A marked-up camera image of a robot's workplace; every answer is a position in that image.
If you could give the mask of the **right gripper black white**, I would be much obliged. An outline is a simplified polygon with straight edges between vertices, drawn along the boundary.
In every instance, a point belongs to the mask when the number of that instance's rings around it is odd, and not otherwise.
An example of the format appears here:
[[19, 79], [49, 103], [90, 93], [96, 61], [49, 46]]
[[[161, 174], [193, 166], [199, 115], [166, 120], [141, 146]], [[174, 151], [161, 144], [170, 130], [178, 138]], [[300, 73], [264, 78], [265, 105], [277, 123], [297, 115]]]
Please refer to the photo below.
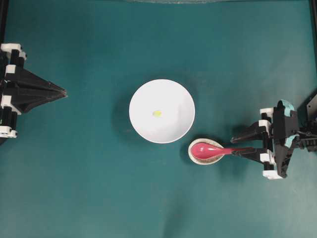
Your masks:
[[300, 146], [300, 130], [291, 148], [275, 144], [272, 132], [273, 110], [274, 107], [260, 109], [261, 119], [234, 135], [230, 140], [231, 143], [261, 140], [263, 147], [235, 148], [232, 154], [263, 164], [263, 176], [267, 179], [285, 179], [293, 151]]

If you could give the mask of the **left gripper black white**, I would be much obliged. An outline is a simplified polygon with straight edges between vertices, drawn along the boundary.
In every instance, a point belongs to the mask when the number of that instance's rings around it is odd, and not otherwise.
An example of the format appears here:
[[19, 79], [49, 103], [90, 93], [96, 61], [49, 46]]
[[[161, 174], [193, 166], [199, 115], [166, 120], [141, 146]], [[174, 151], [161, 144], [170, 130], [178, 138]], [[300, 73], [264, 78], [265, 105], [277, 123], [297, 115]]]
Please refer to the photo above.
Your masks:
[[[20, 44], [0, 45], [0, 136], [16, 138], [17, 117], [67, 97], [66, 90], [22, 68], [27, 59]], [[29, 86], [36, 89], [8, 89]]]

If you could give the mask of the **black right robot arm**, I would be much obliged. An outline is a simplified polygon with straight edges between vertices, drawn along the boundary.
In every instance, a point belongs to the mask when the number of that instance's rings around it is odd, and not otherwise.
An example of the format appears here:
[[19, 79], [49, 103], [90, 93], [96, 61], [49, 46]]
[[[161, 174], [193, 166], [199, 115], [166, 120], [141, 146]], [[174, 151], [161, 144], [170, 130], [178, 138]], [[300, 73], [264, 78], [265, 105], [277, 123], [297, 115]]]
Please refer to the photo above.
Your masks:
[[233, 136], [231, 143], [260, 140], [263, 147], [233, 154], [263, 164], [267, 179], [285, 179], [295, 149], [317, 150], [317, 125], [299, 127], [297, 112], [285, 106], [261, 109], [260, 114], [262, 119]]

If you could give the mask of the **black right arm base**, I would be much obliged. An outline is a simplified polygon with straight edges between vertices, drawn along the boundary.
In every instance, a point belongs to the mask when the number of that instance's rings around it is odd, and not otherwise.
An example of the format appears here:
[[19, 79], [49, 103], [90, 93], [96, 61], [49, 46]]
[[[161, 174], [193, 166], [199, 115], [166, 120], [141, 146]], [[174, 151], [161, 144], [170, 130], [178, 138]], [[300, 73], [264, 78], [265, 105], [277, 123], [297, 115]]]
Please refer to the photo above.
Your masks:
[[311, 123], [317, 122], [317, 94], [310, 97], [307, 103], [307, 119]]

